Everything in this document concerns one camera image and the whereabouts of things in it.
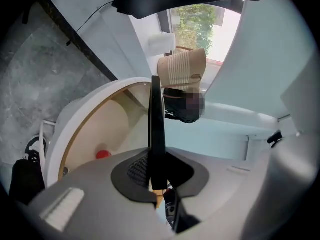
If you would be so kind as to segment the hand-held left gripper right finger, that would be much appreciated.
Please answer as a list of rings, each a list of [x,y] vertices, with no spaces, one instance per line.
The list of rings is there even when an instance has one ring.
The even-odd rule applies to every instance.
[[[255,162],[170,148],[175,156],[204,166],[208,181],[198,195],[182,197],[198,223],[176,240],[268,240],[296,213],[318,176],[318,136],[287,137]]]

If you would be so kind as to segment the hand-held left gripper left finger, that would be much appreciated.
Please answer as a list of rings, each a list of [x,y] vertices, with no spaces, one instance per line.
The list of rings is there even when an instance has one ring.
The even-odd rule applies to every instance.
[[[146,148],[86,163],[18,208],[45,240],[168,240],[172,230],[152,203],[124,197],[112,183],[113,169],[141,157]]]

